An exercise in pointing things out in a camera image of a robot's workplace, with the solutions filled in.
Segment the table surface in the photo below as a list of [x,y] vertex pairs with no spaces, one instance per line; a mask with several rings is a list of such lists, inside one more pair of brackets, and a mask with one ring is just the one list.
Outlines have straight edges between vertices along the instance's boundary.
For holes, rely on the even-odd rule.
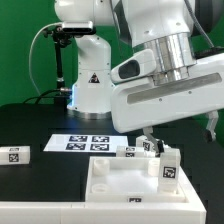
[[[30,165],[0,167],[0,201],[85,200],[89,157],[104,154],[43,152],[52,134],[120,135],[110,119],[83,120],[54,105],[0,107],[0,146],[31,147]],[[122,135],[134,146],[142,130]],[[154,127],[154,137],[180,149],[181,166],[207,210],[207,224],[224,223],[224,149],[206,143],[203,129],[191,118]]]

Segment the warning label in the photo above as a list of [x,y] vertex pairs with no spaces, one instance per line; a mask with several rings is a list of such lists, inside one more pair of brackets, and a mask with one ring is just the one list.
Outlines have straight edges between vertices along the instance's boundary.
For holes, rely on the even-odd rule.
[[89,80],[89,83],[100,83],[96,73],[93,74],[93,76],[91,77],[91,79]]

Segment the white block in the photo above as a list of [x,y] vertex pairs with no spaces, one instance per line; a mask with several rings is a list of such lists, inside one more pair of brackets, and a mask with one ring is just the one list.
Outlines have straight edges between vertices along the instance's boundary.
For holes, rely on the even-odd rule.
[[30,163],[30,146],[0,147],[0,165]]
[[136,138],[136,147],[143,147],[145,151],[154,152],[154,144],[148,141],[147,137],[144,135]]
[[97,158],[93,164],[93,173],[96,176],[105,176],[110,172],[110,161],[108,159]]
[[179,149],[168,148],[160,154],[158,191],[177,191],[180,159]]
[[71,203],[0,202],[0,224],[61,224],[61,210]]
[[134,146],[118,146],[117,157],[146,157],[146,153],[143,147]]

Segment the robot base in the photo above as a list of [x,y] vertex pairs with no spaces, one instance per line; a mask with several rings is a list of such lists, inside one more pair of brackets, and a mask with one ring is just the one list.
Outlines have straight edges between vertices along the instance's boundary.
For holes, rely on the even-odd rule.
[[111,112],[107,113],[85,113],[77,110],[67,110],[67,113],[71,116],[76,116],[86,120],[103,120],[111,118]]

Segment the black cable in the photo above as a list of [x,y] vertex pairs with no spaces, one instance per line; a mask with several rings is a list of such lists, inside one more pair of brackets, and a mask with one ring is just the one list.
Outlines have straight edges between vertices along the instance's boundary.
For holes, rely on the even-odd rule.
[[116,22],[116,18],[114,15],[114,10],[113,10],[113,2],[112,0],[110,0],[110,8],[111,8],[111,13],[112,13],[112,17],[113,17],[113,22],[114,22],[114,27],[115,27],[115,34],[118,40],[118,48],[119,48],[119,52],[120,52],[120,57],[122,58],[122,60],[124,59],[124,52],[123,49],[121,47],[121,42],[120,42],[120,37],[119,37],[119,25]]
[[206,34],[206,32],[202,28],[201,24],[199,23],[197,17],[195,16],[195,14],[193,12],[193,9],[191,7],[190,2],[188,0],[184,0],[184,1],[185,1],[185,4],[186,4],[186,7],[188,9],[188,12],[189,12],[190,16],[191,16],[192,20],[194,21],[194,24],[195,24],[197,30],[205,38],[205,40],[208,43],[209,47],[210,48],[214,48],[215,46],[214,46],[213,42],[211,41],[211,39],[209,38],[209,36]]
[[[39,96],[35,96],[35,97],[30,97],[28,99],[26,99],[23,104],[26,104],[28,101],[30,100],[35,100],[35,99],[38,99]],[[62,96],[43,96],[41,99],[54,99],[54,98],[67,98],[67,99],[70,99],[69,95],[62,95]]]
[[38,104],[40,100],[43,98],[43,96],[46,96],[50,93],[55,93],[55,92],[60,92],[60,89],[52,89],[52,90],[47,90],[46,92],[42,93],[36,100],[35,104]]

